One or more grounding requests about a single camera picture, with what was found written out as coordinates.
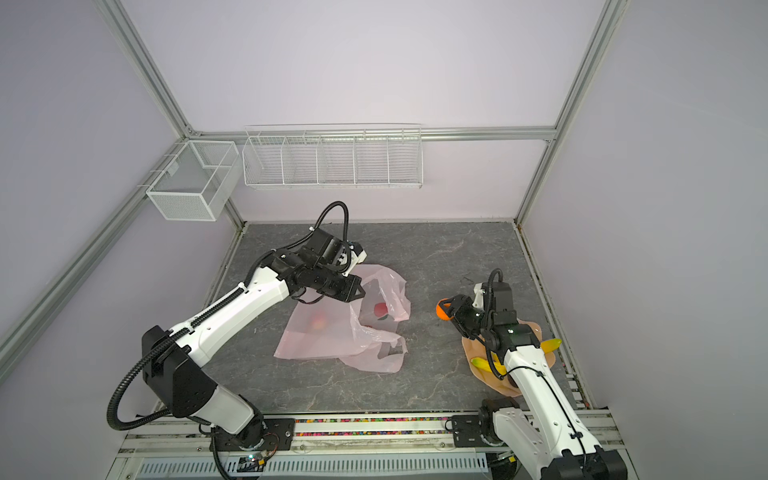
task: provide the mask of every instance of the mesh basket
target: mesh basket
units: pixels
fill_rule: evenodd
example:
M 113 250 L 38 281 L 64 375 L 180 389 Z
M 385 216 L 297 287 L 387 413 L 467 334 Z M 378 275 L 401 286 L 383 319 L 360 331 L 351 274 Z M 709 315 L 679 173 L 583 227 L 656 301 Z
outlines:
M 240 179 L 231 141 L 189 140 L 147 189 L 167 220 L 215 221 Z
M 256 189 L 421 187 L 422 163 L 418 133 L 259 133 L 243 146 L 245 183 Z

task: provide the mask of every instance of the white mesh basket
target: white mesh basket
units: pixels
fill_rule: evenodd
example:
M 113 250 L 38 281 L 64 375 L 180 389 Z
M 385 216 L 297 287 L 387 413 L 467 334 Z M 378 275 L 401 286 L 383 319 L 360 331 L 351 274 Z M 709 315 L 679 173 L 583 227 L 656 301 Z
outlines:
M 147 189 L 167 220 L 215 221 L 240 179 L 232 141 L 189 140 Z
M 301 187 L 421 187 L 418 130 L 345 134 L 261 131 L 243 146 L 246 185 Z

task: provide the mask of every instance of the robotic arm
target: robotic arm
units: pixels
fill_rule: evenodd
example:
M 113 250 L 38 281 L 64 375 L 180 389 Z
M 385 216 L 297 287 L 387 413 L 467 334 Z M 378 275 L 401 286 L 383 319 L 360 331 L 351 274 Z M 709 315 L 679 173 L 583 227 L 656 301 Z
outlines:
M 319 228 L 334 207 L 344 210 L 342 239 Z M 144 357 L 111 398 L 107 409 L 109 426 L 134 429 L 170 414 L 209 422 L 226 433 L 228 442 L 242 449 L 258 447 L 265 433 L 259 410 L 212 380 L 202 367 L 235 333 L 289 296 L 302 302 L 299 297 L 309 288 L 317 291 L 317 300 L 324 296 L 343 302 L 363 298 L 366 293 L 360 277 L 350 271 L 364 261 L 366 252 L 359 243 L 347 241 L 348 222 L 346 205 L 330 204 L 308 235 L 262 255 L 243 282 L 227 295 L 168 331 L 159 326 L 149 329 L 141 339 Z M 117 417 L 118 405 L 139 372 L 167 408 L 133 422 L 122 422 Z
M 534 480 L 626 480 L 624 461 L 617 452 L 603 450 L 584 427 L 552 375 L 533 330 L 518 323 L 511 287 L 499 269 L 487 283 L 475 286 L 474 300 L 466 295 L 441 300 L 438 313 L 464 337 L 485 345 L 491 371 L 521 390 L 538 420 L 535 429 L 514 400 L 508 399 L 504 406 L 486 400 L 480 423 L 487 440 L 506 443 Z M 504 360 L 504 374 L 492 353 Z

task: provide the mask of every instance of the pink plastic bag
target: pink plastic bag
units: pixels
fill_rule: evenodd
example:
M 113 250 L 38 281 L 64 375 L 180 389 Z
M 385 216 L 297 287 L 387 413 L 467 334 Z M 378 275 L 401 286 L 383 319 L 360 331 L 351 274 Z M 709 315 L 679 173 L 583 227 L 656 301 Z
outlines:
M 324 298 L 314 305 L 299 303 L 275 350 L 279 359 L 340 359 L 366 372 L 397 372 L 408 352 L 395 333 L 398 322 L 411 315 L 406 281 L 381 265 L 357 265 L 366 296 L 351 303 Z M 315 293 L 306 294 L 311 300 Z M 402 349 L 401 353 L 391 349 Z

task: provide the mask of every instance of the marble surface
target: marble surface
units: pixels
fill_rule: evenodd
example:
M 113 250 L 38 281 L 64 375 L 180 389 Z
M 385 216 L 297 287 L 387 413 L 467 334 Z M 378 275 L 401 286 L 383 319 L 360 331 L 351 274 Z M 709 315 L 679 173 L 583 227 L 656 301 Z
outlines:
M 220 294 L 234 288 L 260 254 L 301 238 L 307 228 L 250 225 Z M 339 224 L 323 228 L 341 236 Z M 399 372 L 361 372 L 338 359 L 276 359 L 275 348 L 296 306 L 292 300 L 238 332 L 204 370 L 265 413 L 477 409 L 483 399 L 500 395 L 472 375 L 461 336 L 436 317 L 435 305 L 457 293 L 471 296 L 475 283 L 487 280 L 495 267 L 512 285 L 518 317 L 538 323 L 544 339 L 552 338 L 510 223 L 352 223 L 349 239 L 365 248 L 366 263 L 388 266 L 407 280 L 412 312 L 397 330 L 408 346 Z M 568 392 L 559 358 L 552 370 Z

